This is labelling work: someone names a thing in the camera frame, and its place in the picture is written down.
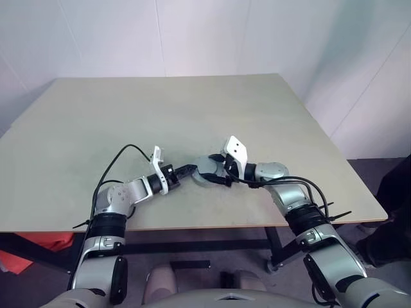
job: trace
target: orange fabric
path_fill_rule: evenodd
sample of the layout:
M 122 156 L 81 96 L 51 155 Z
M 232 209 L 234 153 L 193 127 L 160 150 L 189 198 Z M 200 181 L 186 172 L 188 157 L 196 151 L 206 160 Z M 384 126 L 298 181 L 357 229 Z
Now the orange fabric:
M 72 232 L 50 232 L 50 233 L 35 233 L 35 232 L 22 232 L 16 233 L 17 235 L 28 239 L 34 243 L 37 243 L 45 248 L 57 252 L 64 248 L 70 247 L 73 244 Z M 15 274 L 19 274 L 28 268 L 33 262 L 20 258 L 16 255 L 12 255 L 0 250 L 0 261 L 3 263 L 8 271 Z

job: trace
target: beige tabletop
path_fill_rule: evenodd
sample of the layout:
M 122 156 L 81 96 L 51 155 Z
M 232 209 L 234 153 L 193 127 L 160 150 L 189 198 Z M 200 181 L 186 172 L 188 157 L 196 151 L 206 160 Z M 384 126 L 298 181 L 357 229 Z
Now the beige tabletop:
M 235 135 L 249 162 L 281 162 L 317 183 L 338 222 L 379 221 L 384 210 L 277 74 L 57 80 L 0 139 L 0 231 L 71 231 L 88 218 L 91 195 L 119 149 L 164 149 L 179 167 L 218 153 Z M 107 179 L 149 175 L 129 149 Z M 204 188 L 191 178 L 141 203 L 127 228 L 284 226 L 264 189 Z

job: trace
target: person's leg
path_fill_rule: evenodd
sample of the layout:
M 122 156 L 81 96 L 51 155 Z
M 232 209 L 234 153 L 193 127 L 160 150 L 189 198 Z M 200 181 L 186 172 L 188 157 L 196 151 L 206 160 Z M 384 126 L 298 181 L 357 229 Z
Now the person's leg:
M 378 227 L 372 235 L 358 241 L 356 248 L 364 261 L 376 268 L 411 256 L 410 242 L 393 223 Z
M 410 198 L 411 179 L 411 155 L 401 161 L 393 170 L 388 172 L 382 179 L 376 195 L 376 199 L 387 212 L 387 221 L 374 223 L 362 223 L 363 231 L 371 234 L 374 228 L 393 220 L 395 211 L 399 210 Z
M 147 276 L 143 305 L 156 302 L 177 293 L 177 281 L 169 264 L 154 267 Z

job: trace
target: silver robot arm segment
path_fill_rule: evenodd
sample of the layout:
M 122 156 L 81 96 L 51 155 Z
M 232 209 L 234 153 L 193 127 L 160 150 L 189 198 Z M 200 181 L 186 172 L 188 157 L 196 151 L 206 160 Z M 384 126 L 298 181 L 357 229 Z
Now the silver robot arm segment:
M 174 170 L 172 165 L 160 167 L 162 162 L 161 149 L 156 146 L 150 161 L 154 174 L 113 185 L 97 195 L 94 216 L 69 290 L 44 307 L 101 308 L 124 300 L 128 267 L 121 252 L 130 210 L 154 194 L 167 194 L 180 185 L 179 179 L 196 168 L 185 165 Z
M 288 176 L 279 163 L 257 164 L 254 180 L 269 181 Z M 368 278 L 362 263 L 324 219 L 316 205 L 297 184 L 266 185 L 274 203 L 296 235 L 304 264 L 315 288 L 327 302 L 346 308 L 411 307 L 411 298 L 390 284 Z

